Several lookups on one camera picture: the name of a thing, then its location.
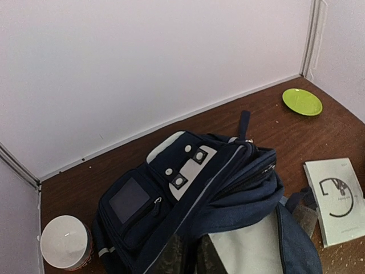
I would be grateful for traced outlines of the grey hardcover book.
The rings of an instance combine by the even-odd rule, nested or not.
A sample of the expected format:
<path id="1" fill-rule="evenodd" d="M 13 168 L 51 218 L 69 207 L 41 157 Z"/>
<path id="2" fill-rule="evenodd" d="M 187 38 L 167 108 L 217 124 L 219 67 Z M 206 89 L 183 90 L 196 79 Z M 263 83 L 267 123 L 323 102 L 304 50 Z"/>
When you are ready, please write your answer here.
<path id="1" fill-rule="evenodd" d="M 317 204 L 325 248 L 364 236 L 364 197 L 349 158 L 303 165 Z"/>

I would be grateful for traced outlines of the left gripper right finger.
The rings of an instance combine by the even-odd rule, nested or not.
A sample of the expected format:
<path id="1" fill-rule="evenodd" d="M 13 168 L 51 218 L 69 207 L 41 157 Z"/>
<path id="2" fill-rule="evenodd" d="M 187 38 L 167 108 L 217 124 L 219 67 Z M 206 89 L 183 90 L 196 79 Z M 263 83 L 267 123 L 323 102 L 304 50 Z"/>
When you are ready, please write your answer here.
<path id="1" fill-rule="evenodd" d="M 217 273 L 218 259 L 216 250 L 210 238 L 200 238 L 193 245 L 193 273 Z"/>

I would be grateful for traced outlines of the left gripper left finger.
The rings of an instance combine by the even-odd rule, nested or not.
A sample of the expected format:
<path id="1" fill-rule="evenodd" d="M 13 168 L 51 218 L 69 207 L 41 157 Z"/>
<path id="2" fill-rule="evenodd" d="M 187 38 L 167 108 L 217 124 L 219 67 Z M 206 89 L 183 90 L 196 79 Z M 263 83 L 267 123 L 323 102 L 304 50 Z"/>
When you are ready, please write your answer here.
<path id="1" fill-rule="evenodd" d="M 188 273 L 189 245 L 185 238 L 174 234 L 164 251 L 165 273 Z"/>

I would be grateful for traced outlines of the navy blue backpack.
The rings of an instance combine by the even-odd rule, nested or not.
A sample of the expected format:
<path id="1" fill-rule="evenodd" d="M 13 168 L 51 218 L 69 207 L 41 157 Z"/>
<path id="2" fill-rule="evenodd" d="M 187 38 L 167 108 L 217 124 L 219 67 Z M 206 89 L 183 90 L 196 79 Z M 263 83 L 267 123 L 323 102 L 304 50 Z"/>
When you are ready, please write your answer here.
<path id="1" fill-rule="evenodd" d="M 192 273 L 203 236 L 256 224 L 274 213 L 283 273 L 321 273 L 318 252 L 281 203 L 277 155 L 247 140 L 250 114 L 229 137 L 178 131 L 127 171 L 99 200 L 92 224 L 107 273 L 158 273 L 157 262 L 177 237 L 180 273 Z"/>

